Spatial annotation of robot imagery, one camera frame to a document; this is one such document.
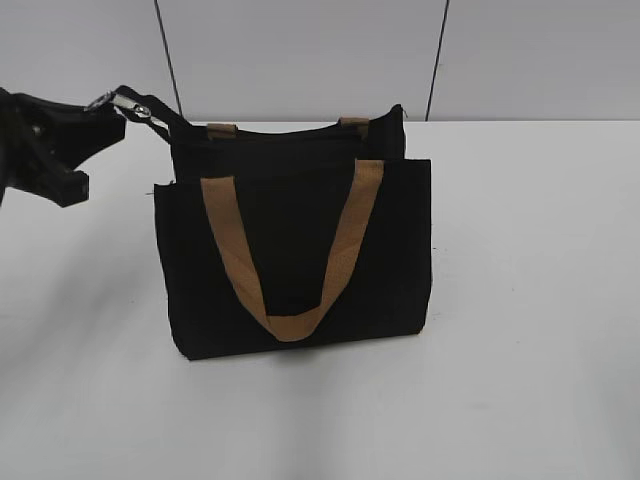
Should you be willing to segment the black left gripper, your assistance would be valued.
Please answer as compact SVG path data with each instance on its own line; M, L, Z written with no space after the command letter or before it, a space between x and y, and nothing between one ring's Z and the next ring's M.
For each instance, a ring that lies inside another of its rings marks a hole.
M126 121L110 105L83 106L44 101L39 138L60 160L87 160L125 137ZM63 165L42 164L32 128L12 95L1 89L1 199L13 188L65 208L89 199L89 176Z

